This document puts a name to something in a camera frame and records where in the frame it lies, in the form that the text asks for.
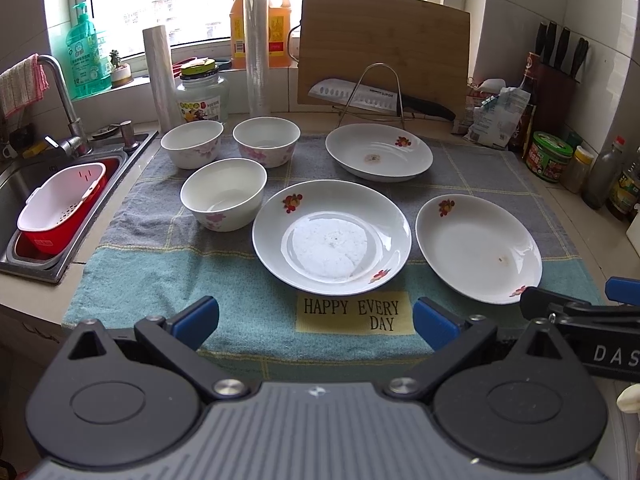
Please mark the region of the right gloved hand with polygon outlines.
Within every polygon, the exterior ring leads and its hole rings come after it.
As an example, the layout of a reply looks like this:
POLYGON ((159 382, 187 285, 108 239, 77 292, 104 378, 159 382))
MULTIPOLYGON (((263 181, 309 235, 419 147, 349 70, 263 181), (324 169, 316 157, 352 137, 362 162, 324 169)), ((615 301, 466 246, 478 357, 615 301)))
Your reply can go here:
POLYGON ((640 414, 640 385, 627 387, 616 399, 618 409, 626 414, 640 414))

